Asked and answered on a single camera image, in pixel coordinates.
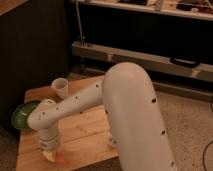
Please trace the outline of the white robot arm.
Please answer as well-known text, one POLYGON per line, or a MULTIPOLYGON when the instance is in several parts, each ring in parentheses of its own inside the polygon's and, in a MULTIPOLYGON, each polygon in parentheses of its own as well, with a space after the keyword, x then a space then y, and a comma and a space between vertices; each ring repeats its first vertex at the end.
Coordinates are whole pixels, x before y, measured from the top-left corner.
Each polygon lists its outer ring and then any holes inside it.
POLYGON ((123 171, 177 171, 152 81, 134 63, 116 64, 61 102, 37 107, 27 123, 43 131, 62 118, 98 105, 107 114, 123 171))

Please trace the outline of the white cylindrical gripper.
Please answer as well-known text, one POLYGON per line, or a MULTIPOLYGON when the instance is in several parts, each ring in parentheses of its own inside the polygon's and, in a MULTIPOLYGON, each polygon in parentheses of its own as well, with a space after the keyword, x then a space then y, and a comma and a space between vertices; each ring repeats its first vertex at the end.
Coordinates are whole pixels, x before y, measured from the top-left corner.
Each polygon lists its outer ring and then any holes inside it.
POLYGON ((60 133, 58 124, 38 131, 38 140, 42 154, 49 162, 56 161, 56 150, 60 145, 60 133))

